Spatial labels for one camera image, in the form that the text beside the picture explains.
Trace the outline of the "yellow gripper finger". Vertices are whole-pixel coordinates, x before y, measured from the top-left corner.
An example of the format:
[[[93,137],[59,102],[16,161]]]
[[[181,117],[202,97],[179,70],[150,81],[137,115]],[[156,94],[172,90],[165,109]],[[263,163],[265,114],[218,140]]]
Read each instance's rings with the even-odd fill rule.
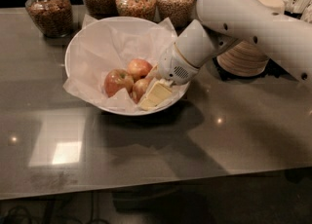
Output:
[[[153,66],[152,69],[149,71],[149,73],[146,75],[146,77],[151,79],[158,79],[159,78],[158,65]]]
[[[140,99],[138,107],[145,111],[156,108],[172,95],[171,85],[172,81],[166,79],[155,80]]]

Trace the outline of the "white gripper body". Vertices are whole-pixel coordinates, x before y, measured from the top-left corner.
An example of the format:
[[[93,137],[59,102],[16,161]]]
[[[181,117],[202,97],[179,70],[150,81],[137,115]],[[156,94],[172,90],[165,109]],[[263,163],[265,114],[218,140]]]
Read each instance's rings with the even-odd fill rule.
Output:
[[[176,44],[172,44],[162,52],[158,61],[158,74],[161,78],[172,81],[176,85],[190,82],[199,72],[180,53]]]

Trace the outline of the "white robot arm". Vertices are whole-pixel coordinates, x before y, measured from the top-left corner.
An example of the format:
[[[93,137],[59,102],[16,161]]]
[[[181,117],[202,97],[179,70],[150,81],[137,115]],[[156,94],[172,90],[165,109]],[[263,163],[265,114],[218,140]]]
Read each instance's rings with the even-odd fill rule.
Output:
[[[159,56],[154,81],[138,107],[153,110],[190,82],[212,57],[246,41],[312,88],[312,25],[279,14],[258,0],[197,0],[194,19]]]

